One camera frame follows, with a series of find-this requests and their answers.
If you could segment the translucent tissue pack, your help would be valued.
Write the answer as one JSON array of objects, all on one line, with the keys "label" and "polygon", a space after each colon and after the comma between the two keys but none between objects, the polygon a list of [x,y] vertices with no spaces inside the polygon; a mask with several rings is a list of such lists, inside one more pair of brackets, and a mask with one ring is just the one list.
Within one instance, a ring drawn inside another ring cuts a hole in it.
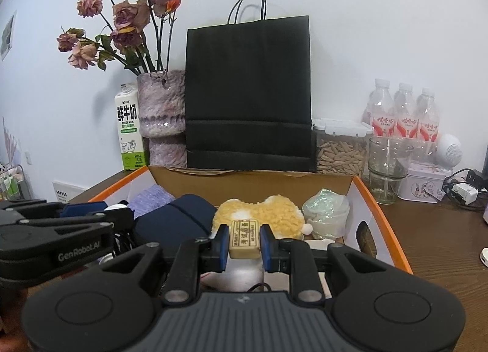
[{"label": "translucent tissue pack", "polygon": [[[333,240],[306,240],[305,241],[314,256],[315,264],[318,268],[318,277],[321,282],[325,298],[331,298],[332,294],[325,279],[325,260],[327,258],[327,248]],[[264,273],[263,280],[271,286],[272,291],[289,291],[289,276],[283,273]]]}]

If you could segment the small white round lid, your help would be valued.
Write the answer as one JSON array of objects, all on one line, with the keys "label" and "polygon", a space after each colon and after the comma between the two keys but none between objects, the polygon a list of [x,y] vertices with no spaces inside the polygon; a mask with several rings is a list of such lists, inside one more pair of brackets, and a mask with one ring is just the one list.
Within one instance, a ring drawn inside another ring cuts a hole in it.
[{"label": "small white round lid", "polygon": [[488,267],[488,248],[483,248],[480,253],[480,261],[484,266]]}]

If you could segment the navy blue pouch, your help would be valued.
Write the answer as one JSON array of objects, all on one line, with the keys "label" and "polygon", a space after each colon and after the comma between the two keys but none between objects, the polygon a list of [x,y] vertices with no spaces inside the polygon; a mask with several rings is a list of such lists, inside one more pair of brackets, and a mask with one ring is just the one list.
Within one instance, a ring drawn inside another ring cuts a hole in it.
[{"label": "navy blue pouch", "polygon": [[137,218],[133,234],[140,245],[157,242],[162,248],[178,248],[186,240],[209,236],[216,212],[204,198],[186,194]]}]

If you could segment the clear container of seeds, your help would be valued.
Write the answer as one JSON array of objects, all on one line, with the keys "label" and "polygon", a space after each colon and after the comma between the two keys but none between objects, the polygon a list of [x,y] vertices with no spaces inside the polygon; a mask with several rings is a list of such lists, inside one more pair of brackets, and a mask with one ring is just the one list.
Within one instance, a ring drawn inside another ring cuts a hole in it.
[{"label": "clear container of seeds", "polygon": [[325,175],[362,177],[372,127],[365,123],[314,119],[316,168]]}]

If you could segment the beige engraved block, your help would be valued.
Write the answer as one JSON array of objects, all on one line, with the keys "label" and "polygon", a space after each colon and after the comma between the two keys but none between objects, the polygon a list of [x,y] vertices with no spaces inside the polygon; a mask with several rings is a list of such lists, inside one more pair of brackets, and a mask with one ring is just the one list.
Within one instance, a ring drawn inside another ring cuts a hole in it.
[{"label": "beige engraved block", "polygon": [[260,225],[256,220],[236,220],[231,223],[229,255],[233,260],[260,258]]}]

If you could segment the iridescent ball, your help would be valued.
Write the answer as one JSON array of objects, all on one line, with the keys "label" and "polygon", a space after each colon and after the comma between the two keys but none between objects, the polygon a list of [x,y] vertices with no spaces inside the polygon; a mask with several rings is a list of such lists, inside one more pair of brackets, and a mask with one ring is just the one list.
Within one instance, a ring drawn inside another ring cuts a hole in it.
[{"label": "iridescent ball", "polygon": [[302,206],[305,222],[312,227],[314,239],[337,240],[346,232],[350,203],[345,195],[321,189]]}]

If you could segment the dried pink rose bouquet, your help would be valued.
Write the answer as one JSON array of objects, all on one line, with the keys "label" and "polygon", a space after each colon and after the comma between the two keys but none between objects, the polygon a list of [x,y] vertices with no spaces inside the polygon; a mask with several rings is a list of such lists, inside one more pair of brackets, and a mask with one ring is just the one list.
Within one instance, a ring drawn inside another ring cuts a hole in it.
[{"label": "dried pink rose bouquet", "polygon": [[90,38],[82,28],[63,29],[59,52],[78,70],[120,62],[135,76],[167,72],[176,13],[182,0],[78,0],[82,18],[99,17],[108,31]]}]

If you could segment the purple knitted pouch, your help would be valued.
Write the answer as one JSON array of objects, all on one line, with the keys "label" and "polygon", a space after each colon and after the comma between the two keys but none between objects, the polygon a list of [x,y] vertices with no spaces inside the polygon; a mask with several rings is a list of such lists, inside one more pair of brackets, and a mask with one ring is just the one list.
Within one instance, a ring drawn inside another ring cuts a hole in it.
[{"label": "purple knitted pouch", "polygon": [[139,218],[174,200],[174,195],[167,192],[159,184],[153,184],[130,200],[127,206],[134,212],[134,218]]}]

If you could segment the white jar lid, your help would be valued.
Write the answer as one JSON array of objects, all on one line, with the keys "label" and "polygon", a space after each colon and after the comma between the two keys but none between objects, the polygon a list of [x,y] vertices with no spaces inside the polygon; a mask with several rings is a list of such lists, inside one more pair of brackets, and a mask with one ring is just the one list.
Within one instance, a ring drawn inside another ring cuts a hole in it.
[{"label": "white jar lid", "polygon": [[128,208],[126,204],[116,203],[116,204],[107,206],[105,209],[103,209],[103,211],[106,212],[106,211],[110,211],[110,210],[125,209],[125,208]]}]

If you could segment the white yellow plush toy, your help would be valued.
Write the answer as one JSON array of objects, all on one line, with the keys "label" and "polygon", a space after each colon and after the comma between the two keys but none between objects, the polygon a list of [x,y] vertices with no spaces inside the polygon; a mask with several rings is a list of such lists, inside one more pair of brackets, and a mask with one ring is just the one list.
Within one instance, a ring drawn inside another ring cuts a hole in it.
[{"label": "white yellow plush toy", "polygon": [[[220,225],[231,226],[234,221],[255,220],[260,225],[271,227],[277,239],[294,238],[302,240],[312,233],[312,226],[306,223],[303,212],[289,198],[272,195],[261,203],[245,203],[232,198],[222,203],[213,217],[211,236],[215,236]],[[226,270],[222,273],[207,273],[201,276],[203,285],[217,291],[245,292],[264,281],[262,259],[234,260],[228,258]]]}]

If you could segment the water bottle left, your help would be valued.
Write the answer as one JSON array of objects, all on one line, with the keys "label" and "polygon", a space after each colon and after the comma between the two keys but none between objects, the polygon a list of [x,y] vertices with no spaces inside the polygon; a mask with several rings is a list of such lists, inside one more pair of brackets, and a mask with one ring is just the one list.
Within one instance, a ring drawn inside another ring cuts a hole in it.
[{"label": "water bottle left", "polygon": [[395,131],[395,104],[389,92],[389,81],[375,79],[375,89],[370,93],[362,121],[370,125],[378,137],[391,137]]}]

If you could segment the black paper shopping bag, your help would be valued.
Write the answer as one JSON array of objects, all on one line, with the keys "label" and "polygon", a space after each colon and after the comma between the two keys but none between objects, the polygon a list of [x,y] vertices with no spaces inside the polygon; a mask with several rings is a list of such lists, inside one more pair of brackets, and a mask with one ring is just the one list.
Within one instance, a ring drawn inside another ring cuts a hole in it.
[{"label": "black paper shopping bag", "polygon": [[308,16],[190,29],[185,62],[188,167],[313,171]]}]

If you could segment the water bottle right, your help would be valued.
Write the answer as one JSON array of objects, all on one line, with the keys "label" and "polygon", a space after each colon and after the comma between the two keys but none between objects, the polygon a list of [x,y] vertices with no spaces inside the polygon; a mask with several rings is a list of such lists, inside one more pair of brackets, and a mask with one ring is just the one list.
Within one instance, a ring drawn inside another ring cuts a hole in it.
[{"label": "water bottle right", "polygon": [[435,94],[429,88],[423,88],[417,99],[418,139],[434,142],[438,137],[440,116],[435,102]]}]

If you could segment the water bottle middle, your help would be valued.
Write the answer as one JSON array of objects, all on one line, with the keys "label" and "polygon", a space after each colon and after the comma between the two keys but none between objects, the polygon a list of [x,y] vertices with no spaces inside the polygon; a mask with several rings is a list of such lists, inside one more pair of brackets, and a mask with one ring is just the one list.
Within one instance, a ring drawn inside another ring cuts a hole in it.
[{"label": "water bottle middle", "polygon": [[418,131],[418,118],[416,117],[416,102],[413,96],[413,87],[410,84],[400,83],[394,95],[395,104],[395,135],[404,138],[416,138]]}]

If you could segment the green white milk carton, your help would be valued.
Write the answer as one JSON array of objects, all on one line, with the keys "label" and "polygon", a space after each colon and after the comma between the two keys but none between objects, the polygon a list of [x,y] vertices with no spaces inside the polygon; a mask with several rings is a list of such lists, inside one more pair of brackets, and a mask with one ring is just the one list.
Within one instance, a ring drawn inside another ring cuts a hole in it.
[{"label": "green white milk carton", "polygon": [[117,133],[124,170],[134,170],[149,164],[149,147],[140,130],[138,89],[136,82],[121,85],[114,101],[117,113]]}]

